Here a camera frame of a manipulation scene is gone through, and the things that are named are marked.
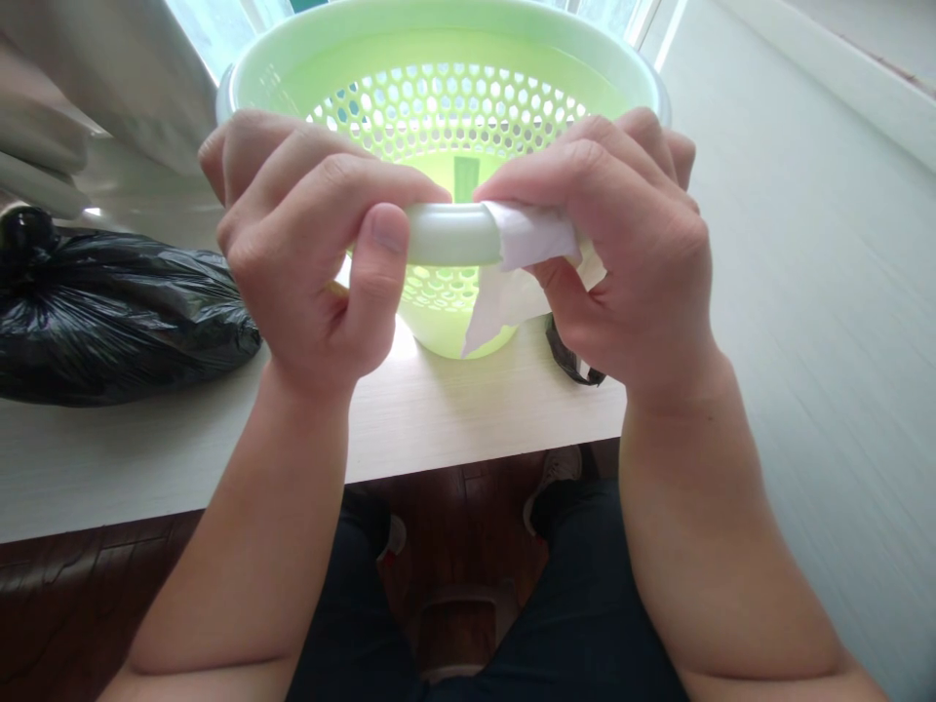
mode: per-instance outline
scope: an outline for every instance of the finger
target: finger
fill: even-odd
[[[304,124],[296,117],[244,109],[214,130],[198,159],[221,204],[229,208],[237,202],[270,154]]]
[[[319,125],[303,123],[260,166],[238,202],[238,215],[258,221],[269,215],[306,174],[334,154],[375,157],[350,139]]]
[[[308,275],[323,285],[333,277],[335,257],[351,245],[374,205],[405,208],[450,200],[444,188],[416,169],[340,153],[305,175],[262,230],[280,239],[284,258],[302,260]]]
[[[373,354],[375,368],[393,343],[409,244],[410,221],[403,210],[386,203],[370,208],[354,247],[348,306],[337,341],[350,353]]]
[[[579,342],[580,326],[594,325],[599,308],[585,290],[575,267],[564,258],[550,258],[527,269],[536,278],[556,318],[563,343],[571,348]]]
[[[587,139],[508,161],[475,191],[475,200],[564,208],[605,267],[623,260],[619,250],[634,237],[658,236],[673,219],[669,197]]]
[[[672,182],[677,182],[673,155],[663,136],[663,127],[652,110],[638,107],[625,112],[614,125],[636,141]]]
[[[695,142],[688,136],[670,130],[665,130],[663,137],[666,138],[670,153],[673,154],[676,181],[680,184],[680,188],[687,190],[689,178],[692,176],[692,166],[695,165]]]
[[[592,115],[576,122],[558,142],[580,139],[589,139],[600,144],[614,158],[634,169],[650,185],[691,206],[689,197],[676,185],[676,180],[666,175],[640,144],[605,117]]]

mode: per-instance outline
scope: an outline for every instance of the fingernail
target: fingernail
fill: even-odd
[[[374,214],[370,222],[370,234],[377,244],[384,249],[392,251],[394,254],[403,254],[407,249],[407,233],[392,221],[387,221],[388,217]]]

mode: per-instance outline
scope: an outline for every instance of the white tissue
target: white tissue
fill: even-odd
[[[564,256],[578,267],[587,288],[596,285],[605,270],[591,243],[575,235],[571,220],[560,210],[515,204],[483,203],[500,231],[498,264],[479,271],[478,298],[465,333],[461,357],[481,348],[501,327],[549,312],[546,295],[526,266]]]

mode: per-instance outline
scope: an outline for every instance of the forearm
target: forearm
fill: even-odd
[[[272,366],[191,542],[130,651],[167,675],[297,657],[328,568],[350,393],[299,397]]]
[[[678,668],[748,680],[837,671],[844,651],[773,518],[720,352],[686,402],[629,397],[620,488],[638,587]]]

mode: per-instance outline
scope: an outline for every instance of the hand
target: hand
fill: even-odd
[[[449,194],[327,129],[255,110],[209,136],[199,160],[227,210],[218,243],[278,376],[349,394],[393,343],[410,240],[401,208]],[[346,290],[334,277],[351,245]]]
[[[476,200],[560,206],[607,271],[586,291],[572,265],[532,267],[563,342],[590,366],[653,401],[695,391],[719,357],[709,322],[708,228],[686,193],[687,138],[647,109],[590,117],[549,148],[505,164]]]

